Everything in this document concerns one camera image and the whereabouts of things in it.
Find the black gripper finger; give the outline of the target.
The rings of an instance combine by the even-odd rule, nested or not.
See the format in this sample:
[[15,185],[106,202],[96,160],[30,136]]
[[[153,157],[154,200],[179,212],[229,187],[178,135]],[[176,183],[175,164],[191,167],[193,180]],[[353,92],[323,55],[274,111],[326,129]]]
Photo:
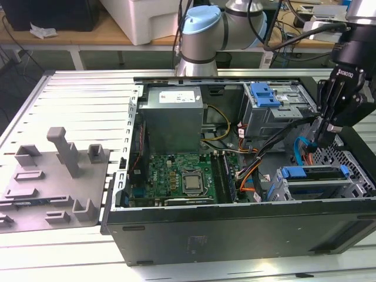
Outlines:
[[322,147],[328,147],[345,127],[352,127],[375,111],[375,92],[358,92],[347,100],[339,98],[335,106],[327,113],[327,130],[333,132],[333,138],[322,138]]
[[320,111],[320,125],[315,133],[316,138],[333,138],[333,132],[327,130],[329,122],[327,121],[327,113],[330,108],[331,91],[334,79],[320,80],[317,85],[317,109]]

